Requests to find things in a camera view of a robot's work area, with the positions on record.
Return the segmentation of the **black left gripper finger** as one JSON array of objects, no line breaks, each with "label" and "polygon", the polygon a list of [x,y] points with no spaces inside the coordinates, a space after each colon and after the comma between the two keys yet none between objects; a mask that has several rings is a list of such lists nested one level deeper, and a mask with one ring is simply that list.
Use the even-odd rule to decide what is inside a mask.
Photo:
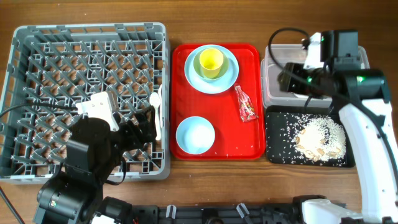
[{"label": "black left gripper finger", "polygon": [[141,112],[134,113],[134,117],[135,117],[136,121],[138,122],[138,124],[148,123],[148,118],[147,118],[146,112],[141,111]]},{"label": "black left gripper finger", "polygon": [[156,125],[155,125],[155,108],[153,106],[149,106],[146,112],[147,116],[147,132],[150,142],[155,141],[157,136]]}]

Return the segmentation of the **white plastic spoon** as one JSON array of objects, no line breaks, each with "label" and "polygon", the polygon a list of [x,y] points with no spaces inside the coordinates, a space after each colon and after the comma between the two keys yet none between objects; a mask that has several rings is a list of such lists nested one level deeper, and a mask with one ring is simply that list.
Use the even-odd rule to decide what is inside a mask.
[{"label": "white plastic spoon", "polygon": [[159,108],[160,108],[161,99],[157,92],[152,92],[150,94],[149,103],[155,109],[155,118],[154,118],[155,130],[156,130],[155,140],[160,141],[162,136],[161,127],[160,127],[160,117],[159,117]]}]

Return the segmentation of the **small light blue bowl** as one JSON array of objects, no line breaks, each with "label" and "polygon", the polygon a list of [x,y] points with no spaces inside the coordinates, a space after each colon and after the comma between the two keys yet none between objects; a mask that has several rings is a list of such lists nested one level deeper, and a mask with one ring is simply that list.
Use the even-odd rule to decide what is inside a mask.
[{"label": "small light blue bowl", "polygon": [[215,142],[215,129],[205,118],[191,116],[177,127],[175,138],[179,148],[189,155],[207,152]]}]

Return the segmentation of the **red snack wrapper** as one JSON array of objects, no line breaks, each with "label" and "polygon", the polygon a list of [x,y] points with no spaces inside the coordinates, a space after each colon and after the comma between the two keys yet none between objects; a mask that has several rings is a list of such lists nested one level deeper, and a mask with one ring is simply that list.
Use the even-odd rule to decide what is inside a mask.
[{"label": "red snack wrapper", "polygon": [[234,90],[238,99],[239,114],[242,122],[258,119],[250,97],[243,92],[239,84],[234,84]]}]

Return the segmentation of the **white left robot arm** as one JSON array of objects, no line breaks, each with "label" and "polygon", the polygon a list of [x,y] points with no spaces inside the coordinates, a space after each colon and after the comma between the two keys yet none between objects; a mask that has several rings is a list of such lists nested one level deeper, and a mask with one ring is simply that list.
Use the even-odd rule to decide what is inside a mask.
[{"label": "white left robot arm", "polygon": [[88,223],[103,200],[103,185],[117,166],[127,171],[125,152],[143,149],[156,137],[153,106],[135,113],[138,121],[112,131],[100,118],[82,118],[72,126],[67,158],[37,194],[34,223]]}]

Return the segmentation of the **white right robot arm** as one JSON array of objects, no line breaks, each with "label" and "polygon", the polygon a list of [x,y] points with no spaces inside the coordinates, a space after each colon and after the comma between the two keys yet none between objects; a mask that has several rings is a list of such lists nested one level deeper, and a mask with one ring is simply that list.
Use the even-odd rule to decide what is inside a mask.
[{"label": "white right robot arm", "polygon": [[397,143],[391,94],[381,70],[361,68],[358,31],[304,34],[302,68],[282,67],[280,89],[329,96],[348,135],[358,171],[362,210],[352,212],[322,197],[297,199],[302,223],[396,223]]}]

